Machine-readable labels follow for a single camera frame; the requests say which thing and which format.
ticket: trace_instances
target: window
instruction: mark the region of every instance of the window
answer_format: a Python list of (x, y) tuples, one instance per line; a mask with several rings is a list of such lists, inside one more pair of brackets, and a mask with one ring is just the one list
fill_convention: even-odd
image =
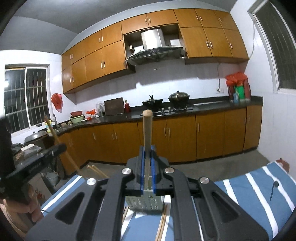
[(46, 72), (31, 67), (5, 70), (4, 109), (12, 132), (42, 123), (49, 115)]
[(296, 45), (282, 14), (269, 1), (264, 1), (253, 14), (265, 33), (273, 55), (278, 90), (296, 89)]

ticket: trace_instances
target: window frame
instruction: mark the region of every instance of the window frame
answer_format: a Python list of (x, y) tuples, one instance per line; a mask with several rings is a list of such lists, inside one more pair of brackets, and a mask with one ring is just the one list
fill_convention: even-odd
[[(287, 89), (287, 88), (280, 88), (279, 85), (279, 76), (278, 76), (278, 70), (276, 67), (276, 61), (274, 58), (274, 54), (272, 52), (272, 48), (270, 46), (270, 43), (268, 41), (268, 38), (265, 34), (265, 31), (259, 21), (259, 19), (257, 18), (257, 16), (255, 15), (260, 8), (262, 8), (266, 3), (268, 2), (268, 0), (257, 0), (252, 7), (250, 7), (250, 9), (248, 10), (248, 13), (254, 23), (254, 25), (256, 26), (256, 29), (262, 39), (262, 43), (263, 46), (265, 48), (266, 54), (267, 54), (267, 58), (268, 58), (268, 62), (269, 62), (269, 66), (270, 66), (270, 71), (271, 71), (271, 77), (272, 77), (272, 82), (273, 82), (273, 89), (274, 89), (274, 93), (288, 93), (288, 94), (296, 94), (296, 89)], [(271, 5), (275, 8), (276, 12), (278, 13), (278, 15), (280, 16), (280, 18), (282, 19), (284, 25), (286, 26), (290, 37), (292, 38), (292, 42), (294, 44), (294, 47), (296, 49), (296, 41), (291, 33), (291, 30), (289, 29), (286, 21), (284, 20), (283, 16), (281, 15), (281, 13), (278, 11), (278, 9), (271, 3)]]
[(20, 69), (24, 69), (25, 70), (25, 81), (24, 81), (24, 87), (25, 87), (25, 99), (26, 99), (26, 102), (25, 102), (25, 105), (26, 105), (26, 113), (27, 113), (27, 118), (28, 118), (28, 123), (29, 123), (29, 127), (27, 128), (24, 128), (22, 130), (19, 130), (19, 131), (16, 131), (16, 132), (13, 132), (11, 134), (12, 137), (15, 137), (15, 136), (18, 136), (18, 135), (21, 135), (23, 133), (26, 133), (27, 131), (39, 131), (41, 129), (44, 129), (45, 128), (45, 121), (41, 122), (41, 126), (36, 126), (36, 125), (31, 125), (30, 123), (30, 118), (29, 118), (29, 112), (28, 112), (28, 103), (27, 103), (27, 69), (45, 69), (46, 71), (46, 74), (45, 74), (45, 83), (46, 83), (46, 93), (47, 93), (47, 97), (46, 97), (46, 100), (47, 100), (47, 105), (48, 105), (48, 110), (49, 110), (49, 115), (52, 116), (53, 114), (53, 109), (52, 109), (52, 105), (50, 104), (51, 103), (51, 99), (50, 99), (50, 85), (49, 85), (49, 65), (48, 66), (42, 66), (42, 65), (22, 65), (22, 66), (19, 66), (19, 67), (11, 67), (11, 68), (6, 68), (5, 69), (5, 73), (6, 71), (11, 71), (11, 70), (20, 70)]

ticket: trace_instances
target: faucet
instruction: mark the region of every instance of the faucet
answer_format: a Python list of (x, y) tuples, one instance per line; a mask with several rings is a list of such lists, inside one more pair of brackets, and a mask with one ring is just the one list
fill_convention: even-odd
[(57, 129), (59, 128), (59, 124), (57, 122), (57, 118), (55, 117), (55, 114), (52, 114), (52, 118), (54, 119), (54, 122), (56, 124)]

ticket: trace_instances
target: light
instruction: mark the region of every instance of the light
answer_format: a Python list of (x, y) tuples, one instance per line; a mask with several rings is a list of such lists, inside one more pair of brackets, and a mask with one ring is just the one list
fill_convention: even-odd
[(7, 80), (4, 81), (4, 88), (7, 88), (9, 86), (9, 82)]

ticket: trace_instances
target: black pot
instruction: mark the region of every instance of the black pot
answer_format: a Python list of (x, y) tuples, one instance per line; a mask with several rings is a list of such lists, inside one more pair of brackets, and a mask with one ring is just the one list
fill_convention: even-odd
[(148, 109), (152, 110), (152, 112), (157, 112), (162, 108), (162, 99), (154, 99), (153, 95), (150, 95), (150, 99), (146, 101), (142, 101), (142, 104), (146, 106)]
[(174, 94), (171, 94), (168, 98), (169, 101), (172, 103), (173, 107), (175, 108), (185, 108), (188, 104), (190, 95), (185, 92), (177, 91)]

